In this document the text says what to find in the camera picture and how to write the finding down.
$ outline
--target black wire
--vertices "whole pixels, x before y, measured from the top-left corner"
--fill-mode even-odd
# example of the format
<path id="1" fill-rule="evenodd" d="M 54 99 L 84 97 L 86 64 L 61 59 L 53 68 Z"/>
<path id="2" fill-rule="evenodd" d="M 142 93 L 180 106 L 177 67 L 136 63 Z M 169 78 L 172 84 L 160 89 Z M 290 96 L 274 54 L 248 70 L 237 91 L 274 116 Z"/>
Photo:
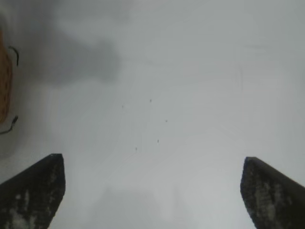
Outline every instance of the black wire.
<path id="1" fill-rule="evenodd" d="M 18 116 L 16 115 L 13 119 L 13 121 L 11 122 L 11 125 L 10 125 L 10 128 L 8 130 L 4 130 L 2 132 L 0 132 L 0 135 L 4 135 L 4 134 L 7 134 L 9 133 L 10 131 L 13 130 L 13 127 L 15 126 L 16 122 L 18 120 Z"/>
<path id="2" fill-rule="evenodd" d="M 12 49 L 15 53 L 16 53 L 16 56 L 17 56 L 17 66 L 19 65 L 19 52 L 17 49 L 15 49 L 13 46 L 9 46 L 9 49 Z"/>

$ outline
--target white surface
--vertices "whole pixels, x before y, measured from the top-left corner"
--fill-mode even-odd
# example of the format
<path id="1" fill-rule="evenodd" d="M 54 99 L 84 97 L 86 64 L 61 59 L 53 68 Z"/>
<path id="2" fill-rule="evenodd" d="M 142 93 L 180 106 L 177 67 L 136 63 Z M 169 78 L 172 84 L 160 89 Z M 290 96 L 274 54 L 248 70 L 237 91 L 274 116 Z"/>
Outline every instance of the white surface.
<path id="1" fill-rule="evenodd" d="M 52 229 L 254 228 L 245 156 L 305 184 L 303 0 L 1 6 L 20 119 L 0 181 L 63 153 Z"/>

